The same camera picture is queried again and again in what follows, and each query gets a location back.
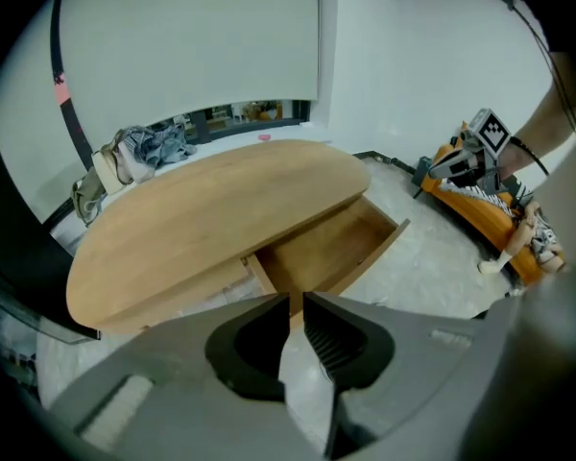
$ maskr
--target oval wooden tabletop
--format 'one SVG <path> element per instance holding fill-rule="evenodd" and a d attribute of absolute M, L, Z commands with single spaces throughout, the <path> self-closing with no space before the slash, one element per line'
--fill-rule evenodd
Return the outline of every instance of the oval wooden tabletop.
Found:
<path fill-rule="evenodd" d="M 93 328 L 132 316 L 357 197 L 369 180 L 359 159 L 304 140 L 227 151 L 154 178 L 90 227 L 68 276 L 70 313 Z"/>

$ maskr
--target wooden table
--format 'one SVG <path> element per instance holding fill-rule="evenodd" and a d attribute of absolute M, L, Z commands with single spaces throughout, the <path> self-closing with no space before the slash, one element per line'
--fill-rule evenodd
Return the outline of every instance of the wooden table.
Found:
<path fill-rule="evenodd" d="M 407 225 L 360 196 L 369 180 L 359 159 L 304 140 L 154 178 L 85 236 L 68 278 L 70 313 L 92 328 L 133 331 L 252 272 L 264 289 L 292 292 L 296 315 L 301 291 L 345 289 Z"/>

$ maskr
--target gray floor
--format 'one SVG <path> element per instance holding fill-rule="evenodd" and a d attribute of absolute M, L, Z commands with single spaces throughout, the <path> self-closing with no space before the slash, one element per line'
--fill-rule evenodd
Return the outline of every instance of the gray floor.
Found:
<path fill-rule="evenodd" d="M 488 257 L 458 219 L 416 188 L 400 169 L 366 160 L 372 182 L 366 196 L 400 223 L 411 224 L 391 248 L 344 296 L 395 309 L 452 317 L 471 317 L 501 299 L 510 288 L 504 275 L 483 276 L 476 264 Z M 196 308 L 201 312 L 259 295 L 252 279 L 224 289 Z M 67 346 L 46 335 L 37 338 L 39 393 L 45 407 L 77 376 L 98 363 L 131 336 L 103 333 L 100 342 Z M 301 330 L 288 339 L 281 360 L 280 379 L 286 384 L 290 415 L 319 451 L 324 448 L 332 400 L 332 386 Z"/>

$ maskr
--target black cord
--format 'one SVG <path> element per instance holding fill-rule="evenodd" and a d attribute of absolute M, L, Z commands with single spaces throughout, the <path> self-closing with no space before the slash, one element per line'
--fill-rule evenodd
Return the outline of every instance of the black cord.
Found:
<path fill-rule="evenodd" d="M 553 76 L 553 84 L 555 85 L 555 89 L 557 90 L 557 94 L 559 95 L 559 99 L 564 109 L 565 117 L 567 118 L 569 125 L 572 127 L 572 130 L 576 133 L 576 115 L 574 114 L 574 110 L 572 109 L 571 103 L 569 102 L 569 98 L 567 97 L 567 91 L 565 90 L 564 81 L 561 78 L 561 74 L 559 73 L 559 68 L 557 68 L 557 64 L 550 56 L 550 51 L 546 49 L 546 45 L 541 40 L 541 37 L 538 35 L 538 33 L 536 33 L 536 30 L 532 27 L 532 25 L 529 23 L 526 17 L 522 13 L 520 13 L 516 7 L 514 7 L 513 10 L 516 12 L 516 15 L 518 15 L 525 23 L 525 25 L 529 28 L 531 34 L 536 40 L 536 43 L 538 44 L 538 47 L 540 49 L 540 53 L 542 54 L 544 60 L 546 61 L 548 70 L 550 71 L 550 74 Z"/>
<path fill-rule="evenodd" d="M 527 147 L 524 143 L 520 141 L 520 139 L 516 138 L 515 136 L 510 137 L 510 143 L 516 145 L 519 149 L 525 151 L 529 156 L 536 162 L 536 164 L 540 167 L 540 169 L 544 172 L 546 176 L 548 176 L 548 170 L 544 167 L 544 164 L 541 163 L 541 160 L 536 156 L 531 149 Z"/>

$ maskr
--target open drawer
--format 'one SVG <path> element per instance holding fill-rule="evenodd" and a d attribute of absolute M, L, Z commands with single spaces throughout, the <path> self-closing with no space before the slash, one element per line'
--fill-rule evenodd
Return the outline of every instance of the open drawer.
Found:
<path fill-rule="evenodd" d="M 302 310 L 302 292 L 340 294 L 409 225 L 400 226 L 365 197 L 340 206 L 247 258 L 266 293 L 290 292 L 290 314 Z"/>

